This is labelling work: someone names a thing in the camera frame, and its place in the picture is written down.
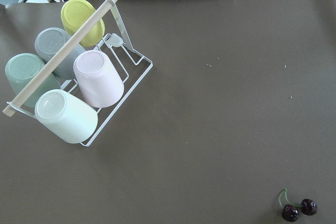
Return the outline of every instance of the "brown table surface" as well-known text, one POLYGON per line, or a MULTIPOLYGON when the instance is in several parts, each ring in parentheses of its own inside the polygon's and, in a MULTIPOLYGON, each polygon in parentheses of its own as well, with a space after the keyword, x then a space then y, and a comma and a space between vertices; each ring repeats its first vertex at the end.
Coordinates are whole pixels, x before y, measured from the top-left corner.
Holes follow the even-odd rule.
MULTIPOLYGON (((0 115, 0 223, 286 223, 284 187, 319 205, 297 223, 334 223, 335 3, 119 0, 153 69, 89 148, 0 115)), ((61 7, 1 7, 3 108, 5 64, 61 7)))

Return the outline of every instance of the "green cup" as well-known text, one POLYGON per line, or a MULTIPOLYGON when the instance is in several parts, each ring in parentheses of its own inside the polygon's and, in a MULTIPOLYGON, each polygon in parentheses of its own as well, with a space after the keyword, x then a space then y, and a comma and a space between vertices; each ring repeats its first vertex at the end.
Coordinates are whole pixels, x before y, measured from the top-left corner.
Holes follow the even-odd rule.
MULTIPOLYGON (((31 79, 44 67, 44 62, 37 55, 19 54, 14 56, 6 65, 6 77, 9 80, 14 92, 20 91, 31 81, 31 79)), ((60 89, 59 81, 54 74, 37 88, 37 90, 27 99, 24 105, 34 108, 37 100, 47 91, 60 89)))

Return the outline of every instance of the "cherry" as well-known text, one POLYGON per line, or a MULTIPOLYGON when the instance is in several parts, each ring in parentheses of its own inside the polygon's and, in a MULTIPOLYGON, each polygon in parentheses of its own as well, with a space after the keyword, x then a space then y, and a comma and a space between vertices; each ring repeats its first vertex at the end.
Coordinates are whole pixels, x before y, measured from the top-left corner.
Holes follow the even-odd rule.
POLYGON ((285 205, 281 215, 286 221, 294 222, 298 219, 299 212, 296 207, 292 205, 285 205))
POLYGON ((314 215, 317 212, 317 204, 311 199, 304 199, 301 202, 301 211, 305 215, 314 215))

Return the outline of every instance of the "pink cup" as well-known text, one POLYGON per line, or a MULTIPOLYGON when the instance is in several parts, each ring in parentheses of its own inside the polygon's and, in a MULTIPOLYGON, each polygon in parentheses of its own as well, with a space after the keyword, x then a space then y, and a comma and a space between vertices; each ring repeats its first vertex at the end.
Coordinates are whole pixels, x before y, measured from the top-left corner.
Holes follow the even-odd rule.
POLYGON ((98 50, 80 54, 73 70, 85 101, 96 108, 105 108, 118 102, 124 93, 124 84, 109 57, 98 50))

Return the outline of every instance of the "rack handle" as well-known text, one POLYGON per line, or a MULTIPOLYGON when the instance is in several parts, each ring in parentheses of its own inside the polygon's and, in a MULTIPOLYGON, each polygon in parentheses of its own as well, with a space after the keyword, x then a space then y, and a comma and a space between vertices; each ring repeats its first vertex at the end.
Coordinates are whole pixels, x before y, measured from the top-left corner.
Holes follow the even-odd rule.
MULTIPOLYGON (((11 104, 21 107, 32 93, 44 82, 44 80, 57 68, 57 66, 69 55, 69 53, 79 44, 79 42, 91 31, 95 24, 110 10, 111 0, 105 0, 101 6, 89 17, 86 22, 75 32, 75 34, 65 43, 65 45, 52 57, 50 61, 37 73, 34 78, 24 87, 12 100, 11 104)), ((3 113, 6 116, 13 116, 16 110, 7 106, 3 113)))

